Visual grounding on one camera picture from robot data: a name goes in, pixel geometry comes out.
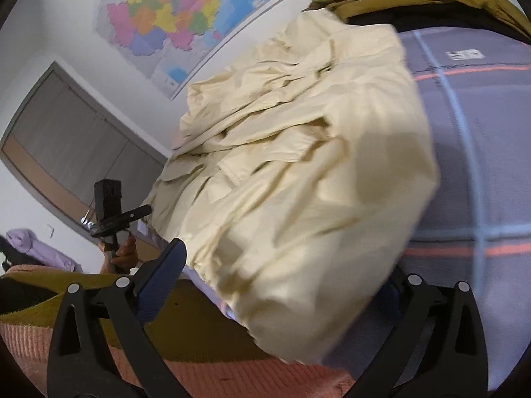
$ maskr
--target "beige fabric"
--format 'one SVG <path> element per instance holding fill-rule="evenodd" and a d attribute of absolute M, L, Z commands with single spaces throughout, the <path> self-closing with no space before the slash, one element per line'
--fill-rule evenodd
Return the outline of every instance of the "beige fabric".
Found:
<path fill-rule="evenodd" d="M 388 25 L 302 13 L 192 85 L 150 224 L 266 352 L 313 362 L 378 291 L 437 186 Z"/>

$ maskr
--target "white wall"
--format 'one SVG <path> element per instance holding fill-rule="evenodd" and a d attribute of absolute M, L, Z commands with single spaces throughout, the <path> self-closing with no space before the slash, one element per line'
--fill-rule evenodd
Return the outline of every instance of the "white wall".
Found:
<path fill-rule="evenodd" d="M 271 36 L 311 0 L 283 0 L 232 37 L 195 75 L 205 79 L 242 49 Z M 186 91 L 169 101 L 94 33 L 97 0 L 19 0 L 0 31 L 0 133 L 42 73 L 56 60 L 97 101 L 146 142 L 169 154 L 186 112 Z M 42 241 L 97 272 L 97 248 L 45 210 L 0 163 L 0 233 L 25 227 Z M 49 239 L 47 225 L 55 229 Z"/>

